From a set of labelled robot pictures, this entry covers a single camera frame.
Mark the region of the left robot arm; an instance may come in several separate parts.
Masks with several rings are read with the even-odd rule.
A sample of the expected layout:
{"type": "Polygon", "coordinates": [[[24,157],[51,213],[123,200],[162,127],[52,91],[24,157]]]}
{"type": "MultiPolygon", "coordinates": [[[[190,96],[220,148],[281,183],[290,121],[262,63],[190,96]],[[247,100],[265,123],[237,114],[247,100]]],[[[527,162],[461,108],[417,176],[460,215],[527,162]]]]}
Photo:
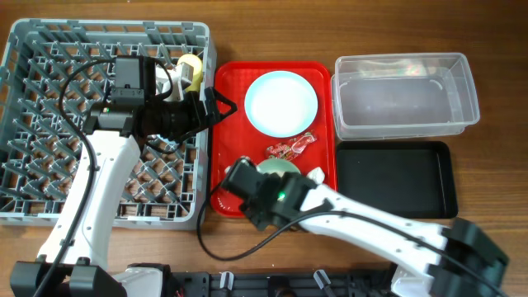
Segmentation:
{"type": "Polygon", "coordinates": [[[139,263],[111,275],[108,247],[126,182],[150,135],[178,143],[217,125],[237,105],[207,87],[169,101],[156,92],[160,61],[119,55],[106,64],[115,70],[113,88],[92,104],[82,127],[67,124],[82,143],[78,170],[65,205],[33,262],[13,267],[16,296],[174,296],[177,279],[168,265],[139,263]]]}

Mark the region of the green bowl with food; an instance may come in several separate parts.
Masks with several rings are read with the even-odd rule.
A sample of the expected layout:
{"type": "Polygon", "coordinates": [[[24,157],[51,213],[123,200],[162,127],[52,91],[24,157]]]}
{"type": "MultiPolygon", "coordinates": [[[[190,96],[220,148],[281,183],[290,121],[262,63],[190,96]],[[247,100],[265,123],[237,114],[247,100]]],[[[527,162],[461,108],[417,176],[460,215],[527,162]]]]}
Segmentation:
{"type": "Polygon", "coordinates": [[[281,158],[268,158],[257,165],[257,170],[261,173],[276,173],[279,176],[283,176],[285,172],[300,173],[292,162],[281,158]]]}

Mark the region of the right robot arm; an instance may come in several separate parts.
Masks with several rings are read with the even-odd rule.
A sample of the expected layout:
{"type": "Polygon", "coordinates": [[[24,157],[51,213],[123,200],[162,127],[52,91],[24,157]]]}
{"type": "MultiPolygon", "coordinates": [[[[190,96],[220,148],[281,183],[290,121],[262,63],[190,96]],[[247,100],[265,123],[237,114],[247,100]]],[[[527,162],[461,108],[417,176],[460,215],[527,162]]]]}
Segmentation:
{"type": "Polygon", "coordinates": [[[450,226],[406,219],[362,204],[297,172],[264,173],[241,158],[221,187],[239,197],[240,210],[257,229],[297,225],[382,257],[397,269],[390,284],[398,296],[502,296],[506,253],[476,224],[450,226]]]}

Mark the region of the red candy wrapper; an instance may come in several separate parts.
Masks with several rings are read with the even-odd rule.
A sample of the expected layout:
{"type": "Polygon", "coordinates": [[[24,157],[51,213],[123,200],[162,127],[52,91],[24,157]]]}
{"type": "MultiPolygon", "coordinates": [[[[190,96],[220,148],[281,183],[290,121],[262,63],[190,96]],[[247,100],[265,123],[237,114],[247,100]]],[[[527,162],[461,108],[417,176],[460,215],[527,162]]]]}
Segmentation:
{"type": "Polygon", "coordinates": [[[267,147],[265,155],[266,158],[278,158],[291,161],[300,156],[309,145],[316,141],[317,137],[313,133],[306,132],[285,142],[267,147]]]}

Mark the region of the yellow plastic cup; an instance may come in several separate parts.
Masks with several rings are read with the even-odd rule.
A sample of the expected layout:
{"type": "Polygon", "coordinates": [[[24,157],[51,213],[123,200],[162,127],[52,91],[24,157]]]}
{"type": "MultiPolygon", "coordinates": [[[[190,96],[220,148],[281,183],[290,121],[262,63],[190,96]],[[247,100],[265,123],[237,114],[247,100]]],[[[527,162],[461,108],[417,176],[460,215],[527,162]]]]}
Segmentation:
{"type": "Polygon", "coordinates": [[[200,90],[200,85],[203,80],[203,62],[200,59],[199,56],[195,54],[184,54],[181,56],[178,61],[177,65],[181,63],[186,63],[192,66],[193,68],[193,79],[192,83],[189,87],[185,89],[186,92],[198,92],[200,90]]]}

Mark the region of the white tissue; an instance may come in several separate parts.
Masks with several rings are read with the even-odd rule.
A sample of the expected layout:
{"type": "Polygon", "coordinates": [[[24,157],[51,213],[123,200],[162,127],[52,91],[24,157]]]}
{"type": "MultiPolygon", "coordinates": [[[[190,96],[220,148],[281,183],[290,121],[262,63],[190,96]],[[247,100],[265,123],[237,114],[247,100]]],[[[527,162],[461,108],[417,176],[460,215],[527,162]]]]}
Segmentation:
{"type": "Polygon", "coordinates": [[[307,178],[316,184],[322,184],[325,180],[325,173],[321,167],[316,167],[307,174],[307,178]]]}

